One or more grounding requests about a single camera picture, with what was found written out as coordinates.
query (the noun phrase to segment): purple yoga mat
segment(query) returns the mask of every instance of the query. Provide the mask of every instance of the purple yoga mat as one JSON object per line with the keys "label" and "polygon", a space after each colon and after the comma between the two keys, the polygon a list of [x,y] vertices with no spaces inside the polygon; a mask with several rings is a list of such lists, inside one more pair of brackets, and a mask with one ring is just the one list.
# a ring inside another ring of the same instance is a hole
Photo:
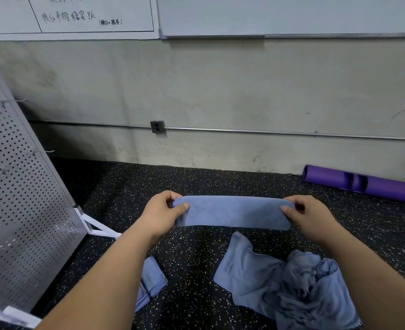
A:
{"label": "purple yoga mat", "polygon": [[357,193],[405,201],[405,182],[306,165],[303,181]]}

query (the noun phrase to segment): concrete wall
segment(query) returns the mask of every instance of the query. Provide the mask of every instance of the concrete wall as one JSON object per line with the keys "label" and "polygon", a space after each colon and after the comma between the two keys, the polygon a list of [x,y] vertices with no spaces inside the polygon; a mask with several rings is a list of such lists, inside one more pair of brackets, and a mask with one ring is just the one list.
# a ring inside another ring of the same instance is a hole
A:
{"label": "concrete wall", "polygon": [[[0,42],[0,73],[33,119],[405,137],[405,39]],[[62,157],[405,180],[402,141],[35,130]]]}

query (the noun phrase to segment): hand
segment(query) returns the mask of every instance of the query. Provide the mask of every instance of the hand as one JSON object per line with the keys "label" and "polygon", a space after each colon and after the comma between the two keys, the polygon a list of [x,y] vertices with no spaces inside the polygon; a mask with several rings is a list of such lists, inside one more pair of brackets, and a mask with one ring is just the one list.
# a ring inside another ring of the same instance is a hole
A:
{"label": "hand", "polygon": [[154,195],[147,202],[143,213],[137,220],[137,226],[142,227],[143,232],[150,235],[153,240],[158,240],[162,235],[169,232],[178,216],[187,211],[189,203],[178,205],[172,209],[167,202],[182,197],[173,191],[163,191]]}
{"label": "hand", "polygon": [[313,196],[296,195],[285,199],[292,201],[296,209],[283,205],[281,211],[297,223],[306,238],[312,242],[326,245],[330,240],[347,232],[335,220],[326,205]]}

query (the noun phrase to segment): electrical outlet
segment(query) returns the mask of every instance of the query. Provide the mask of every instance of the electrical outlet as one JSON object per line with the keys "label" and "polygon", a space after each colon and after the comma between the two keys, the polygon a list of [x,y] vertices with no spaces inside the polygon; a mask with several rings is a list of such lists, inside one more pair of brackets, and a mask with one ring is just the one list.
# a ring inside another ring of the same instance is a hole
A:
{"label": "electrical outlet", "polygon": [[151,121],[150,128],[152,129],[152,133],[166,133],[164,121]]}

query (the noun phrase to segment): perforated metal panel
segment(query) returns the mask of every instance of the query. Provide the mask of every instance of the perforated metal panel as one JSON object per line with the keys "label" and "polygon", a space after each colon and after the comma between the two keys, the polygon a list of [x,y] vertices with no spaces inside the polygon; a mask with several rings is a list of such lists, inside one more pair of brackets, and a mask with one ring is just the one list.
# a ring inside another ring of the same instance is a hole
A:
{"label": "perforated metal panel", "polygon": [[0,309],[30,311],[86,234],[0,78]]}

